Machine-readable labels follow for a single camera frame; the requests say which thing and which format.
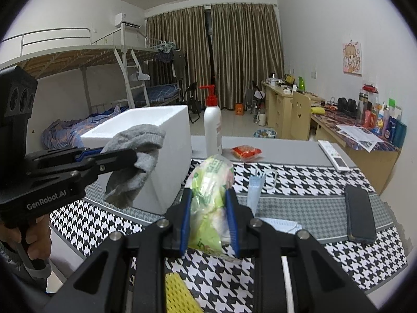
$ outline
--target curtain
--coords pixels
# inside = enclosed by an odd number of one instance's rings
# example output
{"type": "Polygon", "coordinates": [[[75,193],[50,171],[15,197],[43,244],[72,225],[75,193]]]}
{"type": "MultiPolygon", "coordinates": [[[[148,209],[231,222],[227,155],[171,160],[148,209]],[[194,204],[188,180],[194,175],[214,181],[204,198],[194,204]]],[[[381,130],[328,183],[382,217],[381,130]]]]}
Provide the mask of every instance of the curtain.
{"type": "MultiPolygon", "coordinates": [[[[193,82],[197,82],[198,86],[210,83],[204,7],[180,9],[150,17],[146,24],[146,33],[154,39],[175,41],[177,47],[187,55],[189,81],[185,81],[183,91],[193,82]]],[[[158,76],[158,81],[163,83],[169,83],[172,77],[170,65],[162,62],[154,62],[150,72],[155,73],[154,76],[158,76]]],[[[197,99],[205,104],[203,90],[197,90],[197,99]]]]}
{"type": "Polygon", "coordinates": [[[219,105],[234,109],[252,80],[260,87],[271,73],[284,74],[277,18],[264,4],[217,4],[211,17],[219,105]]]}

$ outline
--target cartoon poster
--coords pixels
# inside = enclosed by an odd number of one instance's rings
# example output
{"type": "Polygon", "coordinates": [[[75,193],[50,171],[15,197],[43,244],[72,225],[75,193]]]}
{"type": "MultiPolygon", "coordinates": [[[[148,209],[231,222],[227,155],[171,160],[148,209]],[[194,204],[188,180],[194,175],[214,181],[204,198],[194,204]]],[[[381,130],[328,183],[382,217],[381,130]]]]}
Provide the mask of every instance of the cartoon poster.
{"type": "Polygon", "coordinates": [[[362,75],[362,48],[359,42],[343,44],[343,73],[362,75]]]}

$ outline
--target human hand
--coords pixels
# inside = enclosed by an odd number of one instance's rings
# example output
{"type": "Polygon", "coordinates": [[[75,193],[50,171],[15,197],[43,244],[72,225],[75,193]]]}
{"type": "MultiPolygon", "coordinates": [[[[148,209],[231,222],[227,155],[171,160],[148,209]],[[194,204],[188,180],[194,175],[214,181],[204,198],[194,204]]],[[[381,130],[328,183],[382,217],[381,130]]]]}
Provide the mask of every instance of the human hand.
{"type": "MultiPolygon", "coordinates": [[[[0,224],[0,240],[13,247],[14,242],[21,242],[22,235],[18,228],[8,229],[4,224],[0,224]]],[[[31,260],[49,258],[52,245],[49,214],[37,218],[36,225],[29,227],[26,242],[29,244],[28,256],[31,260]]]]}

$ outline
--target remote control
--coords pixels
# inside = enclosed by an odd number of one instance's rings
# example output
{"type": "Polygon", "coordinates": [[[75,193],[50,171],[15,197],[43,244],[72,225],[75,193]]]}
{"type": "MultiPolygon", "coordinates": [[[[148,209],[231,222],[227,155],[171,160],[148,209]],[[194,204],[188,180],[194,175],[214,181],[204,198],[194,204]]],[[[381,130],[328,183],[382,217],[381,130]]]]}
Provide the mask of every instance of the remote control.
{"type": "Polygon", "coordinates": [[[346,162],[341,158],[340,154],[337,152],[336,149],[334,149],[330,142],[319,140],[318,145],[326,153],[327,157],[332,162],[332,165],[339,173],[347,172],[350,170],[346,162]]]}

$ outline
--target black phone case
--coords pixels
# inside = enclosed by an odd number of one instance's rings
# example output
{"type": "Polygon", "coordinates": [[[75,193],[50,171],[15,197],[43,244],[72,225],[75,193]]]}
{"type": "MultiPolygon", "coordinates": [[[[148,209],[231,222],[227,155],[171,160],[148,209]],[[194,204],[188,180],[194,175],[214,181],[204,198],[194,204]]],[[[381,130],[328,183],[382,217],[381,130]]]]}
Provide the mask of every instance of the black phone case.
{"type": "Polygon", "coordinates": [[[377,239],[374,214],[368,192],[359,187],[345,186],[348,240],[373,244],[377,239]]]}

